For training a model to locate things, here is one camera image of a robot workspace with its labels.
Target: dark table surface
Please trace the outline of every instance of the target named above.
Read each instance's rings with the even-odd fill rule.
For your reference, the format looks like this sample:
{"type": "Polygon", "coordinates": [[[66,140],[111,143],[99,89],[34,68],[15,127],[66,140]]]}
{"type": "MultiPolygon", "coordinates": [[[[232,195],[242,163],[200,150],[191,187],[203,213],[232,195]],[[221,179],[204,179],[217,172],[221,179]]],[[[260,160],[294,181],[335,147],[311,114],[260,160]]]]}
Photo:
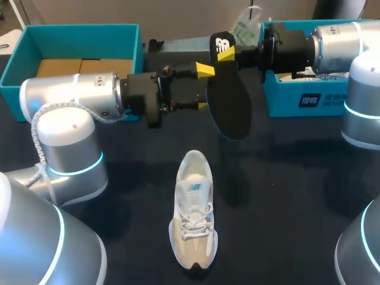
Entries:
{"type": "MultiPolygon", "coordinates": [[[[150,71],[208,59],[146,57],[150,71]]],[[[97,125],[109,186],[64,210],[104,241],[105,284],[338,284],[335,244],[378,194],[378,154],[344,143],[337,118],[270,119],[257,72],[242,77],[253,106],[243,141],[223,140],[206,107],[170,114],[161,129],[144,121],[97,125]],[[200,280],[180,269],[168,236],[176,173],[191,149],[202,151],[213,171],[219,236],[214,266],[200,280]]],[[[181,96],[204,90],[202,81],[173,85],[181,96]]],[[[1,97],[0,130],[0,171],[37,162],[29,124],[16,123],[1,97]]]]}

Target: teal box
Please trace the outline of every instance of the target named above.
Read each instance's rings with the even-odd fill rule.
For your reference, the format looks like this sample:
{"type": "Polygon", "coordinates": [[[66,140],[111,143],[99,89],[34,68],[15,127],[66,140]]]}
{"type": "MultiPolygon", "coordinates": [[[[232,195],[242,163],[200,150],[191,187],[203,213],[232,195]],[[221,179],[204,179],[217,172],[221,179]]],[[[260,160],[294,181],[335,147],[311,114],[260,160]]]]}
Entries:
{"type": "MultiPolygon", "coordinates": [[[[15,119],[25,122],[19,92],[36,76],[41,60],[133,59],[132,73],[142,73],[144,50],[138,24],[27,26],[0,81],[1,93],[15,119]]],[[[127,121],[138,117],[128,115],[127,121]]]]}
{"type": "MultiPolygon", "coordinates": [[[[284,23],[288,30],[302,29],[310,35],[317,26],[348,23],[357,20],[305,20],[263,22],[259,42],[264,39],[264,27],[271,23],[284,23]]],[[[281,82],[272,71],[266,73],[263,84],[271,117],[341,116],[347,94],[347,81],[287,81],[281,82]],[[315,107],[299,107],[301,100],[317,100],[315,107]]]]}

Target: white shoelace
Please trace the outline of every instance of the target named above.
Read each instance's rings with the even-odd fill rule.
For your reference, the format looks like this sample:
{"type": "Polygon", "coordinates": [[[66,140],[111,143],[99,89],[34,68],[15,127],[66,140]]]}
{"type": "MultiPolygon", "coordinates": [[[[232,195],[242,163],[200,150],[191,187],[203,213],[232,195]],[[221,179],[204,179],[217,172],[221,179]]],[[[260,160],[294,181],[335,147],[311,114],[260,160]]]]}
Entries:
{"type": "Polygon", "coordinates": [[[206,218],[213,212],[213,203],[209,202],[208,211],[204,212],[202,210],[192,208],[188,214],[182,212],[181,207],[178,205],[180,215],[182,216],[182,237],[183,238],[199,238],[201,236],[207,236],[210,233],[210,226],[214,224],[213,221],[206,221],[206,218]],[[190,220],[191,213],[199,212],[202,216],[194,221],[190,220]]]}

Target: plastic bag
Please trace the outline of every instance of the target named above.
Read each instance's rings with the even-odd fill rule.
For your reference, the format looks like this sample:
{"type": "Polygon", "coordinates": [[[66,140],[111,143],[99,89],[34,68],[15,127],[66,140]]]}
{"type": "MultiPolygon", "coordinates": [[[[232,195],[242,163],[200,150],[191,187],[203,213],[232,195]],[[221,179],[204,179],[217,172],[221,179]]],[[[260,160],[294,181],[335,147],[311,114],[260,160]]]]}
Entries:
{"type": "Polygon", "coordinates": [[[263,21],[261,17],[262,9],[259,6],[250,6],[245,8],[237,18],[234,28],[231,34],[235,37],[236,44],[241,46],[257,46],[261,22],[263,21]]]}

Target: white sneaker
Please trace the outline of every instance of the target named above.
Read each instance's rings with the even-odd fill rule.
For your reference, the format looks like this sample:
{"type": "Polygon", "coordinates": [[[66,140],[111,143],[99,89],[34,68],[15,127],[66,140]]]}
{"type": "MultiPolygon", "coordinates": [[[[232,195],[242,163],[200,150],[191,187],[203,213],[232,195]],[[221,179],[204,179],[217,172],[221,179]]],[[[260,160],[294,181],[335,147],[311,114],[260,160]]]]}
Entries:
{"type": "Polygon", "coordinates": [[[189,151],[179,166],[169,237],[174,255],[186,269],[206,269],[215,258],[213,176],[200,151],[189,151]]]}

